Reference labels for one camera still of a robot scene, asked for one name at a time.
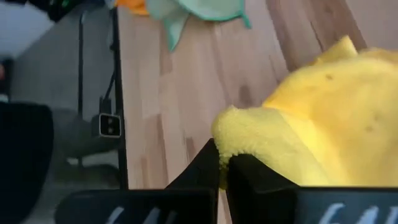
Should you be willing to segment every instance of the gray floor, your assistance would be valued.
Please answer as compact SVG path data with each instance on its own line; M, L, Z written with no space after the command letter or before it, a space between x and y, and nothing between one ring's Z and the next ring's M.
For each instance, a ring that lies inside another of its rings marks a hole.
M55 125L70 126L78 106L78 19L77 9L54 25L40 40L17 58L11 88L12 102L29 102L49 106ZM99 99L105 94L113 72L113 53L109 50L111 19L104 7L90 12L84 23L83 67L83 126L98 114ZM114 90L111 97L114 105ZM53 223L54 208L64 196L84 189L109 189L117 187L106 169L78 172L76 159L65 156L71 145L60 143L60 138L78 144L83 134L74 129L64 133L55 128L53 159L44 191L35 211L25 223ZM93 154L83 159L83 165L111 164L118 166L115 150Z

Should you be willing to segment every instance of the yellow fabric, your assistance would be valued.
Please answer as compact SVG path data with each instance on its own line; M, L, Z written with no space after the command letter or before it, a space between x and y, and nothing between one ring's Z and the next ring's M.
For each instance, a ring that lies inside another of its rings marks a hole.
M219 114L222 174L248 153L299 185L398 186L398 53L353 49L345 37L262 107Z
M145 7L145 0L116 0L116 6L128 7L133 14L140 16L149 15Z

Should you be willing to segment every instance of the orange fabric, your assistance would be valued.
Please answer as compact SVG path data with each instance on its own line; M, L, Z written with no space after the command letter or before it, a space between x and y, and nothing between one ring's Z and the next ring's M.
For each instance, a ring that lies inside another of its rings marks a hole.
M140 16L149 15L145 8L145 0L116 0L116 6L126 6L133 14Z

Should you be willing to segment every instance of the green fabric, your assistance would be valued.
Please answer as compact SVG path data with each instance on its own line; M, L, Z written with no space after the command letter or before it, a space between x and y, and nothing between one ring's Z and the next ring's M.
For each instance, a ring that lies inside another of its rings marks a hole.
M146 8L154 19L163 21L170 51L177 45L189 14L206 21L242 17L244 25L251 28L244 0L146 0Z

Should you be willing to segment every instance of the wooden surface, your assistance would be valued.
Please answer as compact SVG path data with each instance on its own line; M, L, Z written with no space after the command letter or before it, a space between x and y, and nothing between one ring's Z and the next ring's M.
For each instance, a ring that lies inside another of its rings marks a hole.
M221 110L259 106L343 35L358 49L398 49L396 0L246 0L252 29L191 17L173 53L159 22L118 10L131 189L165 187L211 137ZM230 223L220 197L219 222Z

